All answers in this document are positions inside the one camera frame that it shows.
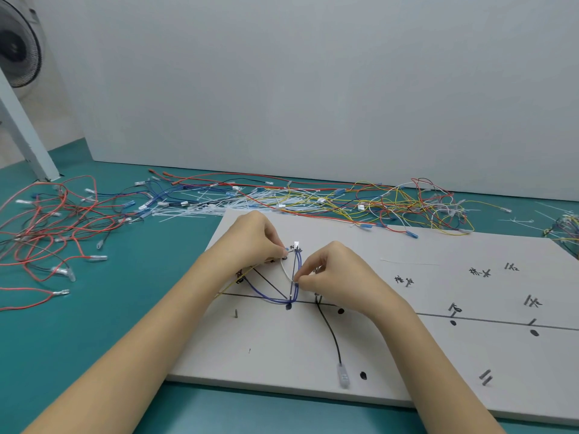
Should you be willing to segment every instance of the person's left hand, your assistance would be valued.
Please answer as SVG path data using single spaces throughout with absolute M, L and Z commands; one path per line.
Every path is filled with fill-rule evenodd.
M 211 249 L 228 259 L 235 271 L 288 254 L 269 219 L 257 211 L 239 216 Z

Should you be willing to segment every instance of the hand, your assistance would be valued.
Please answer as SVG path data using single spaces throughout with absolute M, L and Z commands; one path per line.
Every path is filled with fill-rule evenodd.
M 228 259 L 235 271 L 288 254 L 269 219 L 257 211 L 239 216 L 211 249 Z
M 317 274 L 310 274 L 318 268 Z M 373 318 L 382 300 L 397 294 L 350 248 L 333 241 L 306 259 L 293 277 L 300 289 L 314 291 L 334 303 Z

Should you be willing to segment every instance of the gray wall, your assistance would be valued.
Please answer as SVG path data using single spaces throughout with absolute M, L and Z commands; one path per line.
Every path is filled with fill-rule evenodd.
M 579 200 L 579 0 L 34 0 L 96 160 Z

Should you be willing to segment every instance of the person's right hand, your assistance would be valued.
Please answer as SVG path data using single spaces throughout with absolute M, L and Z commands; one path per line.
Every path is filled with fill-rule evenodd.
M 316 268 L 317 274 L 309 275 Z M 337 241 L 308 257 L 293 280 L 300 289 L 321 294 L 370 318 L 380 312 L 384 301 L 397 297 L 359 255 Z

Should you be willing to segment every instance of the electric fan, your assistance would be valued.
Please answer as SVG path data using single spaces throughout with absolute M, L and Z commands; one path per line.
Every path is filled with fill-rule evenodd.
M 34 11 L 22 0 L 0 0 L 0 69 L 19 99 L 38 79 L 41 41 Z

